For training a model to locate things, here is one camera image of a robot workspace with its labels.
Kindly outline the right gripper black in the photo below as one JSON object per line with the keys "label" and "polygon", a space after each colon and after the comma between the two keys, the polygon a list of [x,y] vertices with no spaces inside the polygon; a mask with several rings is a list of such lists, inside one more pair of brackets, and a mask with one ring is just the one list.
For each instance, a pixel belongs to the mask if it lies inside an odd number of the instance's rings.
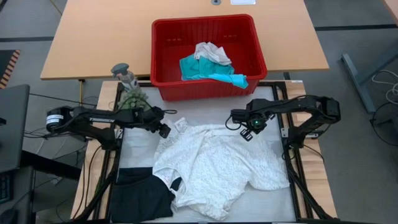
{"label": "right gripper black", "polygon": [[240,131],[240,135],[247,142],[253,138],[252,133],[259,134],[267,126],[267,121],[274,117],[274,114],[266,112],[250,112],[241,109],[231,110],[232,122],[244,127],[244,129]]}

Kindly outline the white lace garment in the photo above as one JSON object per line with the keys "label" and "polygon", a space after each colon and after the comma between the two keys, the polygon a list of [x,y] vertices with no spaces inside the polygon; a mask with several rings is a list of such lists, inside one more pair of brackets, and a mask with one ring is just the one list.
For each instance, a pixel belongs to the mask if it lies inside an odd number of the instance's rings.
{"label": "white lace garment", "polygon": [[191,126],[181,118],[160,141],[152,173],[168,188],[181,180],[173,190],[175,207],[223,221],[247,184],[263,191],[289,186],[284,165],[270,146],[262,137],[247,142],[220,124]]}

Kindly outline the teal garment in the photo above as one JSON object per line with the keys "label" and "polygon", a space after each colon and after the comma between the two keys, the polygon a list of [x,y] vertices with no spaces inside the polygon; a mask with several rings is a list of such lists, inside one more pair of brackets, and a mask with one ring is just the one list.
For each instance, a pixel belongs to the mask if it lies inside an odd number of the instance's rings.
{"label": "teal garment", "polygon": [[246,76],[235,73],[231,65],[221,65],[205,57],[196,59],[192,54],[180,59],[179,65],[184,81],[211,79],[230,83],[242,89],[249,86]]}

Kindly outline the red plastic laundry bin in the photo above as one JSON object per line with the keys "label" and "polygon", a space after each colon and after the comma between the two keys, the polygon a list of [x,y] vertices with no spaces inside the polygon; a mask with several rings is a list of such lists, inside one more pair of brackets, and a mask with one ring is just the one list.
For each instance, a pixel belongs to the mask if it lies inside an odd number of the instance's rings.
{"label": "red plastic laundry bin", "polygon": [[[248,87],[212,79],[183,80],[180,60],[193,54],[200,42],[223,47],[235,72],[246,76]],[[254,19],[248,14],[158,19],[152,24],[150,80],[165,101],[250,95],[266,75]]]}

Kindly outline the artificial green potted plant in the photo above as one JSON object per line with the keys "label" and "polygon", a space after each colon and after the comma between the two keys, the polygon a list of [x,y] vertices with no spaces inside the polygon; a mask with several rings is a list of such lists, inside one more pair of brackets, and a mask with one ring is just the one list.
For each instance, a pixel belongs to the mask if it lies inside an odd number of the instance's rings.
{"label": "artificial green potted plant", "polygon": [[121,94],[121,99],[118,102],[119,110],[129,110],[132,108],[143,108],[147,110],[150,108],[150,104],[147,102],[148,96],[141,90],[129,90],[124,91]]}

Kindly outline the clear spray bottle grey trigger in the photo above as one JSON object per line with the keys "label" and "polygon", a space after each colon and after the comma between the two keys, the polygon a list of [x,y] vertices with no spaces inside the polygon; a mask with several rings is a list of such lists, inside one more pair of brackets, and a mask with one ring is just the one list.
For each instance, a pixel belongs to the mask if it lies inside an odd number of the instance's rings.
{"label": "clear spray bottle grey trigger", "polygon": [[121,81],[124,88],[127,91],[136,90],[139,88],[137,78],[132,72],[129,71],[129,65],[126,63],[116,64],[112,69],[111,73],[113,77],[116,77]]}

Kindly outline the white crumpled garment with label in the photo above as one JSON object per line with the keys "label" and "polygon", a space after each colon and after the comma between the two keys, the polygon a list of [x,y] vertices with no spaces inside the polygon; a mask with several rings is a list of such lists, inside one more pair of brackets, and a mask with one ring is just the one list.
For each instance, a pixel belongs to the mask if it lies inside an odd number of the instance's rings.
{"label": "white crumpled garment with label", "polygon": [[196,44],[194,58],[199,60],[201,57],[206,58],[220,65],[231,65],[231,59],[226,55],[223,47],[217,47],[211,42],[201,42]]}

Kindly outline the light wooden desk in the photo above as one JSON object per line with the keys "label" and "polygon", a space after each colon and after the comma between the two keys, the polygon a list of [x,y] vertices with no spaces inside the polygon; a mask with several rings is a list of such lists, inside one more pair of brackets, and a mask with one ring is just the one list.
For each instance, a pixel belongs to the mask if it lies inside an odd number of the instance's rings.
{"label": "light wooden desk", "polygon": [[40,74],[43,80],[108,78],[127,63],[150,72],[151,28],[157,19],[247,14],[254,19],[271,72],[326,70],[329,65],[304,0],[68,0]]}

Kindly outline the grey metal desk leg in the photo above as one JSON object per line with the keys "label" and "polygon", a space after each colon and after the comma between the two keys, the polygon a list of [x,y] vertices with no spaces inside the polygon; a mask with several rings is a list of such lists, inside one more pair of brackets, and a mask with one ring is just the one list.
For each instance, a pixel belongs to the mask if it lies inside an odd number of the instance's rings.
{"label": "grey metal desk leg", "polygon": [[362,99],[363,105],[368,113],[375,112],[376,108],[366,87],[366,82],[370,80],[377,72],[380,72],[383,68],[386,68],[396,59],[398,59],[398,47],[389,47],[364,70],[358,71],[348,54],[341,55],[343,65],[347,69],[354,87]]}

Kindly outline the hazard striped floor mat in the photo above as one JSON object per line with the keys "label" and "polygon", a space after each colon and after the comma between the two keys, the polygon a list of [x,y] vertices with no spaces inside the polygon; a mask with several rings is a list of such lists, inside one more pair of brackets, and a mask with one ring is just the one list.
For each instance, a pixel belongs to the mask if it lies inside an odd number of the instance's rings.
{"label": "hazard striped floor mat", "polygon": [[0,50],[0,89],[7,87],[20,54],[20,50]]}

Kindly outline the black keyboard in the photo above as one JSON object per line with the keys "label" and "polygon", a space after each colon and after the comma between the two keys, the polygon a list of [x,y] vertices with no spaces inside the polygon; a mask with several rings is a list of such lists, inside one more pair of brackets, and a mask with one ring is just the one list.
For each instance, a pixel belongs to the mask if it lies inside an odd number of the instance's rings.
{"label": "black keyboard", "polygon": [[13,199],[12,175],[0,174],[0,204]]}

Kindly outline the black computer mouse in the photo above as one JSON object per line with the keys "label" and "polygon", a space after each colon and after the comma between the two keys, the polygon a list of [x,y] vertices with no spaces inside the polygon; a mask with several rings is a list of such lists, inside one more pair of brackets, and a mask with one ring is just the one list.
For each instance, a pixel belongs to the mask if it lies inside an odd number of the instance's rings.
{"label": "black computer mouse", "polygon": [[10,208],[0,214],[0,224],[17,224],[18,211]]}

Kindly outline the black aluminium table frame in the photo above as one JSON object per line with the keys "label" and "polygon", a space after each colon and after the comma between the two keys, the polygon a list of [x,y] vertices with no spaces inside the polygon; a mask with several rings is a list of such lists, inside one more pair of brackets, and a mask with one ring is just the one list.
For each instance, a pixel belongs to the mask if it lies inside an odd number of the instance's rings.
{"label": "black aluminium table frame", "polygon": [[[261,80],[258,88],[263,86],[273,86],[276,88],[279,98],[293,98],[305,94],[304,85],[301,80]],[[98,108],[110,110],[114,107],[116,98],[119,96],[121,84],[118,81],[104,81],[98,99]],[[326,175],[325,165],[320,157],[321,150],[316,139],[307,139],[305,148],[302,152],[294,151],[290,155],[294,156],[292,167],[298,172],[298,176],[306,185],[317,203],[327,212],[336,217],[336,209],[331,195],[329,181]],[[93,199],[95,189],[104,181],[110,173],[114,164],[116,153],[106,152],[99,149],[99,142],[90,141],[86,148],[84,158],[84,168],[78,183],[75,201],[70,217],[75,218],[80,215],[85,203]],[[300,218],[316,218],[315,211],[310,208],[308,200],[303,196],[299,187],[292,183],[291,193],[295,214]]]}

